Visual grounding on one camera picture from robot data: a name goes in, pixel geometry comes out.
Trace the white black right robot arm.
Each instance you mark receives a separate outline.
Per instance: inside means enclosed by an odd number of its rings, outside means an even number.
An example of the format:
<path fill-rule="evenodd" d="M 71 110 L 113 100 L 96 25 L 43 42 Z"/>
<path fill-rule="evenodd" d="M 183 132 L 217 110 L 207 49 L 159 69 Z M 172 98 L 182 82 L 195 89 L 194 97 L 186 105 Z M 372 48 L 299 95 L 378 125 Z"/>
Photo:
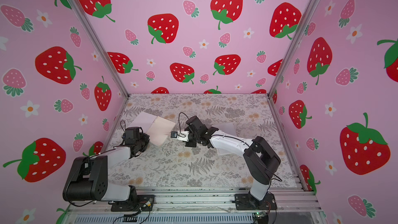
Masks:
<path fill-rule="evenodd" d="M 254 139 L 244 139 L 214 127 L 206 128 L 203 131 L 186 128 L 177 136 L 189 144 L 201 144 L 209 148 L 226 150 L 242 157 L 254 178 L 249 194 L 258 202 L 265 199 L 272 179 L 279 179 L 276 172 L 282 161 L 270 144 L 260 136 Z"/>

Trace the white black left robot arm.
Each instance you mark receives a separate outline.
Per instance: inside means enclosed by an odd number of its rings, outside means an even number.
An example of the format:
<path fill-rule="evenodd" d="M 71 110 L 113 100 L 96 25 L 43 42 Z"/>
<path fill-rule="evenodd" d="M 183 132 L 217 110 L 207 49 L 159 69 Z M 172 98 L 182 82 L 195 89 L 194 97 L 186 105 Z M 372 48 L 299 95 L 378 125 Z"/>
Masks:
<path fill-rule="evenodd" d="M 110 182 L 108 169 L 139 156 L 146 150 L 149 140 L 150 136 L 144 133 L 137 138 L 126 138 L 123 144 L 102 154 L 76 158 L 62 192 L 63 199 L 69 203 L 113 201 L 136 205 L 135 187 Z"/>

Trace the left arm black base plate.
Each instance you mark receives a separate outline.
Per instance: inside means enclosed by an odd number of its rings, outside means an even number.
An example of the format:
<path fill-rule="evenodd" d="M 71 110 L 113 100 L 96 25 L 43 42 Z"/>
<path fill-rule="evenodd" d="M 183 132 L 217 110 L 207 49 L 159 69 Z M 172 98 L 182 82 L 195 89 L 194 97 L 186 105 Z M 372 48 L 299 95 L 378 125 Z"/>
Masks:
<path fill-rule="evenodd" d="M 126 201 L 115 201 L 112 204 L 112 212 L 149 212 L 152 211 L 155 195 L 138 195 Z"/>

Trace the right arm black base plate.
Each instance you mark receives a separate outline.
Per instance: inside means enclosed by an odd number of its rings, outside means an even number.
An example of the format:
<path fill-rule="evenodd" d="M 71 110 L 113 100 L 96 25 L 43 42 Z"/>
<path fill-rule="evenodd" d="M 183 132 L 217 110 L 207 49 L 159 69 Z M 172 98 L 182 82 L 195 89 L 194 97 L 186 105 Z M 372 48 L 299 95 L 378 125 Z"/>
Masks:
<path fill-rule="evenodd" d="M 273 211 L 277 210 L 275 196 L 268 192 L 262 200 L 258 200 L 251 194 L 235 194 L 232 203 L 239 211 L 243 210 L 262 210 Z"/>

